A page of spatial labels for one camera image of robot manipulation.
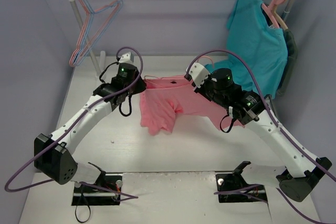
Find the pink t shirt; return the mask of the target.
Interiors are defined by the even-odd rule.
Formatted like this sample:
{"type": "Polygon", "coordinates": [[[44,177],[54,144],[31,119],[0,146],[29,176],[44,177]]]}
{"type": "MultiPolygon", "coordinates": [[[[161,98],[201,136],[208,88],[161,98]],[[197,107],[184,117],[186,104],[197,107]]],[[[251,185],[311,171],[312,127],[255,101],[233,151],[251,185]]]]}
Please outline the pink t shirt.
{"type": "Polygon", "coordinates": [[[140,125],[147,128],[149,134],[157,135],[161,130],[172,133],[179,115],[207,117],[218,130],[230,126],[231,119],[227,111],[195,93],[192,84],[154,88],[145,83],[146,90],[140,93],[140,125]]]}

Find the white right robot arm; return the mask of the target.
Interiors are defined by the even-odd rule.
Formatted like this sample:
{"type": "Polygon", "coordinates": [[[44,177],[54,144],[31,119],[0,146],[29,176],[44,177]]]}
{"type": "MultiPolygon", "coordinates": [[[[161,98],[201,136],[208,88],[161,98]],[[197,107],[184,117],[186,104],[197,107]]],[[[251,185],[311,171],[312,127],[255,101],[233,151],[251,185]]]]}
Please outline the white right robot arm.
{"type": "Polygon", "coordinates": [[[210,73],[196,63],[188,73],[196,93],[226,110],[226,116],[231,119],[230,128],[240,122],[284,163],[276,167],[243,161],[224,177],[218,194],[237,194],[263,185],[277,188],[288,198],[302,202],[330,169],[330,160],[307,151],[280,124],[260,95],[244,91],[234,83],[230,69],[221,68],[210,73]]]}

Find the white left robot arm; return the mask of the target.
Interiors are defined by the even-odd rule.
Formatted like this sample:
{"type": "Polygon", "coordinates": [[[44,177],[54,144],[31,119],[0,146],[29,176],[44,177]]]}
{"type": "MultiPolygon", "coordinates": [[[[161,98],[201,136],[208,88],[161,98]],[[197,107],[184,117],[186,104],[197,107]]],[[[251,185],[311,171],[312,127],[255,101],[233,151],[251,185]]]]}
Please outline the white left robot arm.
{"type": "Polygon", "coordinates": [[[85,136],[125,100],[146,89],[142,69],[131,63],[119,64],[109,83],[98,86],[88,102],[62,127],[34,140],[34,166],[60,185],[84,182],[92,192],[105,186],[106,172],[93,163],[76,162],[73,154],[85,136]]]}

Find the teal t shirt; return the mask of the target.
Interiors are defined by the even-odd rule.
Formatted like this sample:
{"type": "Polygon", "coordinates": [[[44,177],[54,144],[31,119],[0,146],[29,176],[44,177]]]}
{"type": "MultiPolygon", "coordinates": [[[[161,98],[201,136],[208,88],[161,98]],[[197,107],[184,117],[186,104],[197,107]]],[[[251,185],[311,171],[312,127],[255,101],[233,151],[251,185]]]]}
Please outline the teal t shirt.
{"type": "Polygon", "coordinates": [[[229,55],[226,60],[205,67],[209,72],[228,68],[233,81],[243,90],[260,89],[263,95],[275,98],[288,50],[282,29],[267,24],[262,3],[262,0],[236,0],[226,23],[226,49],[239,55],[244,63],[229,55]]]}

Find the thick beige hanger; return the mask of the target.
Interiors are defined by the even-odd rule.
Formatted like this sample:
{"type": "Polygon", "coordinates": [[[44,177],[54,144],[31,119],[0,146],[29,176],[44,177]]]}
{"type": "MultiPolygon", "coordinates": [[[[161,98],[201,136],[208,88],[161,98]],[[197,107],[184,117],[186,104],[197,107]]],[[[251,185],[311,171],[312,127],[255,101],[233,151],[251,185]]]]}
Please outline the thick beige hanger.
{"type": "Polygon", "coordinates": [[[277,21],[277,23],[280,25],[280,27],[283,30],[288,29],[288,26],[286,25],[286,23],[283,21],[283,19],[279,16],[279,14],[277,13],[277,8],[279,5],[283,4],[286,0],[275,0],[274,5],[272,7],[272,14],[275,17],[275,20],[277,21]]]}

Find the thick pink hanger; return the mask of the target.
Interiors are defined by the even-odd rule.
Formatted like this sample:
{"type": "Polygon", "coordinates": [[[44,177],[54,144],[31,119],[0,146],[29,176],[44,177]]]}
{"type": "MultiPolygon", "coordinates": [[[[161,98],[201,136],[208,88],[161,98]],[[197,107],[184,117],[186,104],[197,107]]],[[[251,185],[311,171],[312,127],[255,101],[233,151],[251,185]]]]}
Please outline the thick pink hanger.
{"type": "Polygon", "coordinates": [[[271,24],[275,28],[282,28],[284,30],[288,29],[286,23],[277,14],[277,8],[279,5],[283,4],[286,0],[271,0],[269,5],[262,3],[261,8],[271,21],[271,24]]]}

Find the dark green garment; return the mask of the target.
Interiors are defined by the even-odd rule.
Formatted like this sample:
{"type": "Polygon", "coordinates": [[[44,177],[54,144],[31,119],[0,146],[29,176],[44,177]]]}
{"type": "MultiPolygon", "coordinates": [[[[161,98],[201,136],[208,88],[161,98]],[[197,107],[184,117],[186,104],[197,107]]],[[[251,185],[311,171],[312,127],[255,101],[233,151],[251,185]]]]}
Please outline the dark green garment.
{"type": "Polygon", "coordinates": [[[284,30],[283,36],[286,42],[288,52],[287,63],[284,68],[276,93],[274,95],[269,95],[269,97],[271,97],[272,99],[274,99],[276,96],[283,96],[285,94],[298,58],[298,47],[296,45],[292,31],[290,29],[284,30]]]}

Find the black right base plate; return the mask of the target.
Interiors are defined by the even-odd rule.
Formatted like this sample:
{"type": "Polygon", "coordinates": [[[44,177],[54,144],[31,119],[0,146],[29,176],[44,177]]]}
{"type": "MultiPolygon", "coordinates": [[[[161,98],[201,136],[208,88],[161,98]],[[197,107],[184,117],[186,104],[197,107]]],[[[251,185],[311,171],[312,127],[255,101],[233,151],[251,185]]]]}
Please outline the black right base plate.
{"type": "Polygon", "coordinates": [[[267,194],[263,185],[249,185],[240,175],[233,173],[215,174],[218,202],[230,203],[267,203],[267,194]]]}

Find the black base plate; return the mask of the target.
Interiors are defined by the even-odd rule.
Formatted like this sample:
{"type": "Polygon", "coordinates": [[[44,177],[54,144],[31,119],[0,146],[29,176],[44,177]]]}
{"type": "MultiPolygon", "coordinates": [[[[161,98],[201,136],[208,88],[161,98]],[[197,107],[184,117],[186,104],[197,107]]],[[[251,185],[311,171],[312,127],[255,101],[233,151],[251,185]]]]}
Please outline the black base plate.
{"type": "Polygon", "coordinates": [[[215,174],[218,202],[230,203],[267,203],[267,194],[263,185],[249,185],[240,175],[233,173],[215,174]]]}
{"type": "MultiPolygon", "coordinates": [[[[106,174],[107,188],[121,190],[122,174],[106,174]]],[[[72,193],[72,206],[118,206],[121,196],[110,191],[95,189],[89,186],[80,185],[74,187],[72,193]]]]}

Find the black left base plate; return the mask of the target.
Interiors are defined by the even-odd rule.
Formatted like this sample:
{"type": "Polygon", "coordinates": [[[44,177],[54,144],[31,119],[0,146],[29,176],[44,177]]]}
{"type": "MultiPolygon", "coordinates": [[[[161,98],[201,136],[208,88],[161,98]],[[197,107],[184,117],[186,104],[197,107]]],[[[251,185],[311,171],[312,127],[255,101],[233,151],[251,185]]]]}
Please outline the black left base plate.
{"type": "MultiPolygon", "coordinates": [[[[107,188],[121,190],[122,174],[106,174],[107,188]]],[[[89,186],[80,185],[74,187],[72,193],[72,206],[118,206],[121,196],[110,191],[95,189],[89,186]]]]}

